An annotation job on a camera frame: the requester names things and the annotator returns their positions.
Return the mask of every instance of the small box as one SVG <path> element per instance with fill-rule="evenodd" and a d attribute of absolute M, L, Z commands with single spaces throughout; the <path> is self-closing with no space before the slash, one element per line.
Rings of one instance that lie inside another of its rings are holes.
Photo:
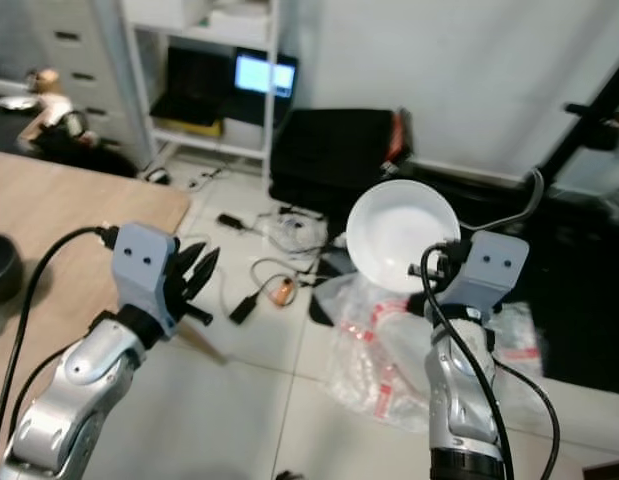
<path fill-rule="evenodd" d="M 129 22 L 172 29 L 197 25 L 211 10 L 209 0 L 123 0 L 123 4 Z"/>
<path fill-rule="evenodd" d="M 217 34 L 251 42 L 265 43 L 269 36 L 271 16 L 263 2 L 239 2 L 214 8 L 209 27 Z"/>

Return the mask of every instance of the drawer handle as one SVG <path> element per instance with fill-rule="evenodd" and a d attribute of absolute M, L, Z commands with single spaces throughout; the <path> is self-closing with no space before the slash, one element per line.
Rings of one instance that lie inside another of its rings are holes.
<path fill-rule="evenodd" d="M 107 116 L 107 111 L 106 110 L 101 110 L 100 108 L 87 107 L 87 108 L 85 108 L 85 112 L 87 112 L 89 115 L 94 115 L 94 116 L 97 116 L 97 117 L 106 117 Z"/>
<path fill-rule="evenodd" d="M 64 42 L 79 42 L 80 41 L 80 35 L 78 35 L 77 33 L 60 32 L 60 31 L 53 32 L 53 33 L 58 40 L 62 40 Z"/>
<path fill-rule="evenodd" d="M 81 82 L 95 82 L 96 81 L 96 77 L 94 77 L 93 75 L 89 75 L 88 73 L 74 72 L 71 74 L 71 76 L 75 80 L 80 80 Z"/>

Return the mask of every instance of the white bowl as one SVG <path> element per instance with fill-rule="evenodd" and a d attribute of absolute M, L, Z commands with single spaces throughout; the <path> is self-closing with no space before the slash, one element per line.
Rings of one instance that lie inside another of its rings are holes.
<path fill-rule="evenodd" d="M 434 243 L 460 238 L 458 219 L 434 189 L 412 180 L 392 180 L 366 191 L 347 221 L 347 249 L 360 273 L 394 292 L 423 290 L 419 277 L 407 275 Z M 429 268 L 435 269 L 432 254 Z"/>

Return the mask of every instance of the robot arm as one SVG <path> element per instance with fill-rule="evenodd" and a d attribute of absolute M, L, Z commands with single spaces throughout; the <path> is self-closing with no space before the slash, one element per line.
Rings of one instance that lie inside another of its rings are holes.
<path fill-rule="evenodd" d="M 117 314 L 102 312 L 90 332 L 62 355 L 49 387 L 23 415 L 10 439 L 0 480 L 78 479 L 104 421 L 127 393 L 147 350 L 170 339 L 185 313 L 208 325 L 212 316 L 190 305 L 210 279 L 219 250 L 183 275 L 204 248 L 178 252 L 179 241 L 139 224 L 120 228 L 112 242 Z"/>
<path fill-rule="evenodd" d="M 474 234 L 471 242 L 465 263 L 436 298 L 492 385 L 494 339 L 483 325 L 515 286 L 529 246 L 485 231 Z M 504 479 L 501 439 L 476 374 L 428 304 L 425 316 L 434 325 L 432 348 L 425 360 L 431 388 L 431 478 Z"/>

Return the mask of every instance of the power adapter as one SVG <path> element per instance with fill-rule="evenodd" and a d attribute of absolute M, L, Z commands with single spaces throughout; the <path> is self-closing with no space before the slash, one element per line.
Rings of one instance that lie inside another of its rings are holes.
<path fill-rule="evenodd" d="M 245 297 L 242 302 L 238 304 L 236 308 L 234 308 L 233 312 L 229 314 L 229 318 L 236 325 L 242 325 L 242 323 L 247 319 L 247 317 L 253 312 L 256 308 L 256 304 L 258 303 L 258 295 L 260 295 L 260 290 L 258 290 L 253 295 Z"/>

